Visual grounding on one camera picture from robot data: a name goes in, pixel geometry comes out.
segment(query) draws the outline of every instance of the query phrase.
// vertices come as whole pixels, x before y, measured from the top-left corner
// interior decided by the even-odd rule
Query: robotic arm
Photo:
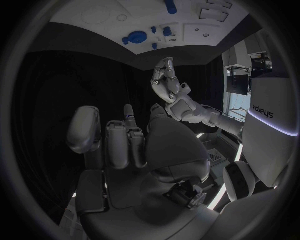
[[[192,90],[188,84],[180,85],[175,75],[172,57],[164,58],[157,64],[151,86],[154,92],[166,102],[165,110],[173,119],[191,124],[202,122],[212,128],[218,127],[242,141],[244,123],[220,115],[220,112],[213,108],[206,109],[193,101],[189,96]]]

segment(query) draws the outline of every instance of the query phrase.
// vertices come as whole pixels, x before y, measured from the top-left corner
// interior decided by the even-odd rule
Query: blue knob
[[[165,27],[165,28],[163,29],[163,35],[164,35],[165,37],[168,37],[168,36],[172,35],[172,31],[171,31],[171,28],[170,28],[169,26],[167,26],[167,27]]]
[[[175,6],[174,0],[164,0],[164,3],[166,5],[166,9],[169,14],[177,13],[177,8]]]
[[[153,27],[151,27],[151,30],[152,30],[152,33],[156,33],[156,27],[155,26],[153,26]]]
[[[157,43],[153,43],[153,44],[152,44],[152,48],[153,48],[154,50],[158,49],[158,44],[157,44]]]
[[[128,39],[128,37],[123,37],[122,41],[123,41],[124,45],[128,45],[129,39]]]
[[[143,31],[134,31],[129,34],[128,38],[129,42],[133,44],[141,44],[142,42],[146,41],[147,33]]]

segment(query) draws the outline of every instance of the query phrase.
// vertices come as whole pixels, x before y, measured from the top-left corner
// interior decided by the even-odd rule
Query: black curtain
[[[178,66],[175,71],[180,83],[192,89],[194,101],[223,110],[221,56],[208,65]],[[66,145],[75,110],[99,108],[104,134],[107,122],[124,119],[123,107],[130,103],[138,126],[147,135],[151,106],[165,104],[151,88],[152,75],[152,70],[79,52],[44,51],[25,57],[12,106],[15,150],[26,183],[57,224],[85,169],[83,155]],[[196,134],[217,130],[202,123],[185,124]]]

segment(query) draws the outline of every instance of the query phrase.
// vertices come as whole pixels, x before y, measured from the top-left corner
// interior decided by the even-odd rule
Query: humanoid robot
[[[193,101],[190,87],[180,85],[171,57],[155,67],[151,85],[166,104],[151,108],[146,139],[129,104],[124,121],[107,123],[104,140],[96,107],[80,107],[72,119],[67,144],[84,154],[86,166],[76,197],[84,230],[91,239],[229,239],[234,231],[224,226],[230,214],[247,208],[247,202],[239,200],[250,197],[258,181],[273,188],[285,174],[298,135],[291,112],[294,96],[277,97],[282,90],[292,91],[289,78],[274,72],[253,80],[245,124]],[[210,157],[180,121],[218,127],[244,145],[247,162],[233,162],[223,170],[232,201],[223,214],[204,204],[206,190],[200,183],[209,177]],[[234,227],[244,227],[262,208],[256,206],[252,217],[240,219]]]

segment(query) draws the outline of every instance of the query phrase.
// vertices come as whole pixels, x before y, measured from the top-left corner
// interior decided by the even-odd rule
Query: purple light strip
[[[298,136],[298,133],[290,133],[290,132],[287,132],[287,131],[283,131],[282,129],[278,128],[278,127],[275,127],[273,125],[271,125],[270,123],[267,123],[266,121],[262,120],[261,118],[259,118],[258,116],[255,116],[252,112],[250,112],[250,110],[248,111],[248,113],[256,118],[257,120],[261,121],[262,123],[268,125],[269,127],[273,128],[273,129],[276,129],[277,131],[283,133],[283,134],[286,134],[286,135],[289,135],[289,136],[292,136],[292,137],[297,137]]]

